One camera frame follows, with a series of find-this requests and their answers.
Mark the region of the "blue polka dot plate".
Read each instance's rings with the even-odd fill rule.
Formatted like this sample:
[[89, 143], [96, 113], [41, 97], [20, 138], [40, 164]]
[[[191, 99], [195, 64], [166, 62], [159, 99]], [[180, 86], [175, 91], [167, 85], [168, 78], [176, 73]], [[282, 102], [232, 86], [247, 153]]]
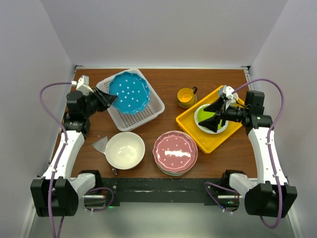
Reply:
[[108, 93], [117, 96], [112, 105], [122, 114], [139, 113], [150, 101], [146, 80], [137, 73], [127, 71], [114, 77], [108, 86]]

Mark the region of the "pink polka dot plate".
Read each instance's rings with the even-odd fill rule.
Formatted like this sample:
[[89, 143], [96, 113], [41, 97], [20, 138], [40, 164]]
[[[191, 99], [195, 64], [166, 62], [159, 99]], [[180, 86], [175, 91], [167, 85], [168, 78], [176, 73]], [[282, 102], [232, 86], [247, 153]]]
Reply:
[[198, 148], [188, 134], [181, 131], [168, 131], [155, 141], [153, 156], [154, 160], [165, 158], [197, 159]]

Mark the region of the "cream pink floral plate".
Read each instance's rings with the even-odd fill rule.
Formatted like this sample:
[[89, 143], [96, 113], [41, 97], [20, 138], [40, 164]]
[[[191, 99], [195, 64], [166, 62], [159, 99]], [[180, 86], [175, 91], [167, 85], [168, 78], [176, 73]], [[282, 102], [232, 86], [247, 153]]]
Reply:
[[171, 176], [181, 176], [190, 171], [195, 165], [197, 159], [185, 158], [165, 158], [155, 159], [158, 168], [165, 174]]

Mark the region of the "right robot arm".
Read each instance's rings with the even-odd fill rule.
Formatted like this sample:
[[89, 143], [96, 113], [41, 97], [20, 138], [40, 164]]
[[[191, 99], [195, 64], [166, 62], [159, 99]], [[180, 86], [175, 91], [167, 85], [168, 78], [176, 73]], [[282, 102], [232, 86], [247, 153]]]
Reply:
[[249, 215], [284, 218], [297, 198], [297, 190], [288, 183], [279, 164], [273, 120], [264, 115], [264, 93], [247, 91], [243, 106], [236, 105], [238, 95], [232, 93], [231, 87], [221, 87], [218, 95], [219, 98], [204, 109], [214, 116], [198, 124], [217, 132], [218, 125], [227, 121], [241, 123], [252, 145], [258, 175], [253, 182], [242, 171], [226, 170], [220, 182], [222, 192], [240, 194]]

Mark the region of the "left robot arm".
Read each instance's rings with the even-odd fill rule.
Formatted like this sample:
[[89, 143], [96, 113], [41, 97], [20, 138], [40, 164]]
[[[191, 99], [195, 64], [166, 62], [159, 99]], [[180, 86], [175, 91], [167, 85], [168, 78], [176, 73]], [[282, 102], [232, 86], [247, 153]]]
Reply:
[[73, 91], [66, 96], [67, 112], [56, 154], [48, 169], [30, 185], [35, 209], [40, 217], [74, 216], [79, 200], [86, 193], [98, 194], [103, 188], [98, 170], [83, 170], [76, 178], [71, 172], [90, 129], [89, 118], [107, 110], [117, 99], [95, 88], [88, 94]]

